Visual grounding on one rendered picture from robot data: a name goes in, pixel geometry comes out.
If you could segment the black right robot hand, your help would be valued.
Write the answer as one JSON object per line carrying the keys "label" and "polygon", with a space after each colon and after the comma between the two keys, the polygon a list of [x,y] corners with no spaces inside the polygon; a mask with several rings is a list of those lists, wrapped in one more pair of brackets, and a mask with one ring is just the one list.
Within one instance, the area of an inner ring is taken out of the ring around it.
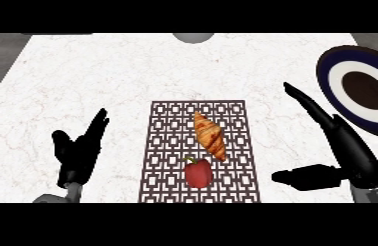
{"label": "black right robot hand", "polygon": [[336,114],[328,115],[316,101],[288,82],[283,87],[323,130],[339,167],[316,164],[282,170],[271,174],[271,180],[298,191],[338,187],[342,180],[348,180],[356,188],[378,188],[378,158],[354,129]]}

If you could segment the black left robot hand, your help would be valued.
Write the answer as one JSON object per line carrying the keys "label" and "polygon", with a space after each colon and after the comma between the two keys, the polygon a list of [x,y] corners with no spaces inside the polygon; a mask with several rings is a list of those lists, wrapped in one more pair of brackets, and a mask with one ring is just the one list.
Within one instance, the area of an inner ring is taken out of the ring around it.
{"label": "black left robot hand", "polygon": [[100,141],[109,123],[108,112],[100,109],[85,133],[72,140],[62,130],[51,133],[54,145],[54,157],[60,162],[57,186],[65,187],[68,183],[84,185],[88,182],[97,156],[100,154]]}

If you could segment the blue white brown plate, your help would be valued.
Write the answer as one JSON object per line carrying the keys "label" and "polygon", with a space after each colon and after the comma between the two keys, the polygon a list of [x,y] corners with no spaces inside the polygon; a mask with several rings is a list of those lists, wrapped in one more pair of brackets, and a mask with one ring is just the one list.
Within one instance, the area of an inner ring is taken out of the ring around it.
{"label": "blue white brown plate", "polygon": [[338,113],[378,136],[378,51],[351,45],[332,47],[319,57],[316,77]]}

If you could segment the brown patterned placemat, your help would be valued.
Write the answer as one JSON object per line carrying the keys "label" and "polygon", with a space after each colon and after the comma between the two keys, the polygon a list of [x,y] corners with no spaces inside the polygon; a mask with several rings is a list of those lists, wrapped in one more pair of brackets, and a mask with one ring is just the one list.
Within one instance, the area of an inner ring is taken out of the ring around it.
{"label": "brown patterned placemat", "polygon": [[[193,116],[203,115],[220,127],[226,159],[220,161],[195,138]],[[211,184],[187,185],[184,166],[206,159]],[[141,166],[141,203],[257,203],[260,190],[252,143],[242,100],[155,101],[150,104]]]}

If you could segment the red bell pepper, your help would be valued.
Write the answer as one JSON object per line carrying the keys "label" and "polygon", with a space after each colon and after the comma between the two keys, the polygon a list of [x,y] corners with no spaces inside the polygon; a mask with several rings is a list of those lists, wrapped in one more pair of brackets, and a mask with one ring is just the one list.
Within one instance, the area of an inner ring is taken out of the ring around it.
{"label": "red bell pepper", "polygon": [[212,182],[212,170],[206,159],[186,157],[184,179],[190,188],[205,188]]}

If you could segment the golden brown croissant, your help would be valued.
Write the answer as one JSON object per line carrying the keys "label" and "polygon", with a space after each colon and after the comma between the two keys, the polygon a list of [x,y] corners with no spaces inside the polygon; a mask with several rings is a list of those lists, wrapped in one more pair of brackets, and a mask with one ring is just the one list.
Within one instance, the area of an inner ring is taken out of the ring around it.
{"label": "golden brown croissant", "polygon": [[199,113],[193,115],[196,140],[205,150],[220,160],[226,160],[226,146],[221,127]]}

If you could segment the grey round object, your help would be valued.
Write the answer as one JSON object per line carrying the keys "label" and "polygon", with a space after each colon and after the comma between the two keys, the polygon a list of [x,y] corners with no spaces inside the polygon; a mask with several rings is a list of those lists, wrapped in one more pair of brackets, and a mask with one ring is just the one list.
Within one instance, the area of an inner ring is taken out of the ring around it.
{"label": "grey round object", "polygon": [[212,33],[174,33],[172,36],[178,41],[189,44],[205,42],[212,36]]}

